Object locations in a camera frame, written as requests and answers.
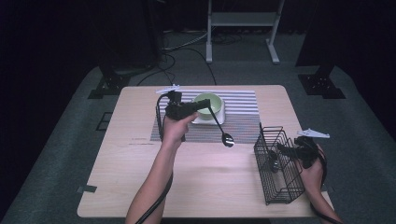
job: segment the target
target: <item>metal wire basket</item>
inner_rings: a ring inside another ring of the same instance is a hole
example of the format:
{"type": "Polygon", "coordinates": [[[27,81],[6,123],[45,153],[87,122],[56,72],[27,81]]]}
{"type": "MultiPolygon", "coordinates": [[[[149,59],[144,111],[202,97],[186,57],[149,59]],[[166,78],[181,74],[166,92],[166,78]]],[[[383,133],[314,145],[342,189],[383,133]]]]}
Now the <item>metal wire basket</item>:
{"type": "Polygon", "coordinates": [[[304,184],[300,178],[302,167],[298,167],[289,156],[283,155],[277,148],[293,147],[283,127],[262,127],[254,145],[254,153],[259,166],[265,203],[291,203],[304,193],[304,184]]]}

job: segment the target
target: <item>white shelf frame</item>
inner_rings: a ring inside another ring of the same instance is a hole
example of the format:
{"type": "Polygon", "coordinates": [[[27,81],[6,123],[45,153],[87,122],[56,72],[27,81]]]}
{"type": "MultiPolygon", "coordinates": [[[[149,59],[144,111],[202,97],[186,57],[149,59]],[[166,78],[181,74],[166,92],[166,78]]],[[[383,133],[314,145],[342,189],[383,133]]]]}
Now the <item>white shelf frame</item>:
{"type": "Polygon", "coordinates": [[[208,0],[206,62],[212,63],[212,27],[213,26],[269,26],[272,27],[270,38],[265,39],[274,64],[280,64],[274,41],[285,0],[279,0],[277,12],[212,12],[212,0],[208,0]]]}

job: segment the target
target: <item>gray striped mat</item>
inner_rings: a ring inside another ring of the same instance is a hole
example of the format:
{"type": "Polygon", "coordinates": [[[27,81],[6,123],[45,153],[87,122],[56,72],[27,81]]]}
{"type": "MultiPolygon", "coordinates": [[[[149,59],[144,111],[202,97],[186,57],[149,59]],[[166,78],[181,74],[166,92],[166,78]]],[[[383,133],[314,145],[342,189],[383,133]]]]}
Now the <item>gray striped mat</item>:
{"type": "MultiPolygon", "coordinates": [[[[225,103],[225,121],[221,125],[224,132],[229,133],[236,144],[254,144],[260,134],[260,115],[254,91],[219,91],[219,90],[179,90],[183,93],[182,102],[190,102],[203,92],[213,92],[225,103]]],[[[169,99],[160,101],[162,118],[169,99]]],[[[161,141],[157,120],[151,131],[151,141],[161,141]]],[[[190,124],[186,134],[186,142],[221,142],[221,130],[217,125],[190,124]]]]}

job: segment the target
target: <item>dark background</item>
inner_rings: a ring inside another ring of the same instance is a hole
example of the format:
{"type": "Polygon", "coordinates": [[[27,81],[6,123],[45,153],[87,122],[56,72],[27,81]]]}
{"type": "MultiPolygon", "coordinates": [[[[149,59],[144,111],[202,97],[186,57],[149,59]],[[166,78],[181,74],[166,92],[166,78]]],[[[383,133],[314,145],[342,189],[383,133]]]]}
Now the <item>dark background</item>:
{"type": "MultiPolygon", "coordinates": [[[[158,31],[206,28],[205,1],[145,2],[0,2],[0,217],[89,71],[101,63],[156,63],[158,31]]],[[[265,11],[276,5],[276,0],[218,0],[214,10],[265,11]]],[[[393,136],[394,11],[385,0],[286,1],[279,25],[280,33],[308,31],[297,65],[340,66],[393,136]]]]}

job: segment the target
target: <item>black cable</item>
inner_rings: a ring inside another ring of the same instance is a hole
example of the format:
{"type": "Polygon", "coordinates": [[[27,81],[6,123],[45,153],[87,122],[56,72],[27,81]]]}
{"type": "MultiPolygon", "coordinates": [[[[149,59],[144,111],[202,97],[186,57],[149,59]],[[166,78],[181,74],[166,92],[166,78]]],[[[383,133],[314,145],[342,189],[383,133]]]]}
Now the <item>black cable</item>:
{"type": "Polygon", "coordinates": [[[175,50],[175,49],[180,49],[180,48],[183,48],[183,47],[186,47],[186,46],[188,46],[188,45],[195,44],[195,43],[203,44],[203,43],[205,43],[205,41],[203,41],[203,42],[200,42],[200,41],[203,40],[204,37],[206,37],[206,36],[207,36],[207,33],[204,33],[203,35],[200,35],[199,37],[197,37],[197,38],[195,38],[195,39],[193,39],[193,40],[191,40],[191,41],[189,41],[189,42],[187,42],[187,43],[184,43],[184,44],[181,44],[181,45],[172,47],[172,48],[163,48],[163,50],[165,50],[165,51],[173,51],[173,50],[175,50]]]}
{"type": "Polygon", "coordinates": [[[172,186],[172,182],[173,182],[173,172],[172,172],[171,176],[169,177],[168,183],[166,184],[165,189],[163,190],[163,193],[160,195],[160,197],[157,199],[157,201],[148,209],[148,211],[145,214],[143,214],[143,216],[136,221],[136,224],[143,223],[149,217],[149,215],[151,215],[151,213],[154,212],[155,209],[157,209],[157,207],[163,202],[163,199],[165,199],[166,195],[168,194],[169,189],[172,186]]]}
{"type": "Polygon", "coordinates": [[[212,42],[216,45],[226,46],[240,42],[242,40],[243,37],[241,35],[215,35],[212,42]]]}
{"type": "MultiPolygon", "coordinates": [[[[177,50],[183,50],[183,49],[174,49],[174,50],[171,50],[170,52],[177,51],[177,50]]],[[[215,75],[213,74],[213,71],[212,71],[212,68],[210,67],[210,65],[206,62],[206,58],[204,57],[204,55],[203,55],[200,51],[198,51],[198,50],[196,50],[196,49],[187,49],[187,50],[192,50],[192,51],[196,52],[197,54],[199,54],[199,55],[201,56],[201,58],[205,61],[205,64],[206,64],[207,68],[208,68],[209,71],[210,71],[210,75],[211,75],[212,78],[213,78],[213,82],[214,82],[215,86],[217,86],[218,83],[217,83],[217,81],[216,81],[215,75]]]]}
{"type": "Polygon", "coordinates": [[[176,75],[175,75],[175,74],[173,74],[173,73],[171,73],[171,72],[168,72],[168,71],[166,71],[166,74],[172,75],[171,82],[172,82],[172,83],[174,83],[174,81],[175,81],[175,78],[176,78],[176,75]]]}
{"type": "MultiPolygon", "coordinates": [[[[161,112],[160,112],[160,101],[163,97],[165,96],[169,96],[168,93],[164,93],[162,94],[158,100],[157,100],[157,104],[155,106],[155,112],[156,112],[156,116],[157,116],[157,122],[158,122],[158,130],[160,132],[160,137],[161,137],[161,141],[163,140],[163,122],[161,121],[161,112]]],[[[157,207],[163,202],[163,200],[165,199],[166,195],[169,192],[169,189],[172,186],[172,182],[173,182],[173,172],[171,174],[171,176],[169,177],[168,182],[166,183],[165,189],[163,190],[163,192],[161,193],[160,197],[157,199],[157,201],[154,202],[154,204],[146,211],[146,213],[143,214],[143,216],[141,218],[139,218],[136,221],[136,224],[140,224],[143,223],[148,217],[149,215],[151,215],[155,209],[157,209],[157,207]]]]}
{"type": "MultiPolygon", "coordinates": [[[[324,180],[326,179],[326,176],[327,176],[327,160],[326,160],[326,157],[325,157],[324,155],[322,156],[319,152],[318,152],[318,158],[319,158],[319,160],[320,160],[320,163],[321,163],[322,169],[323,169],[323,175],[322,175],[322,179],[321,179],[321,185],[323,185],[323,184],[324,184],[324,180]]],[[[333,224],[342,224],[342,222],[337,221],[337,220],[335,220],[335,219],[332,218],[332,217],[328,217],[328,216],[325,216],[325,215],[321,214],[321,213],[314,207],[314,205],[313,205],[312,203],[310,203],[309,205],[310,205],[310,207],[311,207],[311,210],[312,210],[312,211],[315,213],[315,215],[317,215],[318,217],[320,217],[320,218],[322,218],[322,219],[324,219],[324,220],[326,220],[326,221],[329,221],[329,222],[331,222],[331,223],[333,223],[333,224]]]]}
{"type": "MultiPolygon", "coordinates": [[[[154,75],[156,75],[156,74],[159,74],[159,73],[161,73],[161,72],[165,72],[165,74],[166,74],[166,70],[172,68],[172,67],[175,65],[175,63],[176,63],[175,57],[173,57],[172,55],[169,55],[169,54],[164,54],[164,55],[165,55],[165,59],[166,59],[166,56],[170,56],[170,57],[173,59],[172,64],[169,65],[169,66],[166,67],[166,68],[161,68],[159,65],[157,65],[157,67],[160,69],[160,71],[156,71],[156,72],[153,72],[153,73],[150,73],[150,74],[146,75],[145,77],[143,77],[143,78],[136,84],[136,86],[139,86],[140,84],[142,84],[142,82],[143,82],[144,80],[146,80],[147,78],[152,77],[152,76],[154,76],[154,75]]],[[[172,85],[172,84],[173,84],[173,80],[171,80],[167,74],[166,74],[166,76],[167,76],[168,80],[170,81],[170,84],[172,85]]]]}

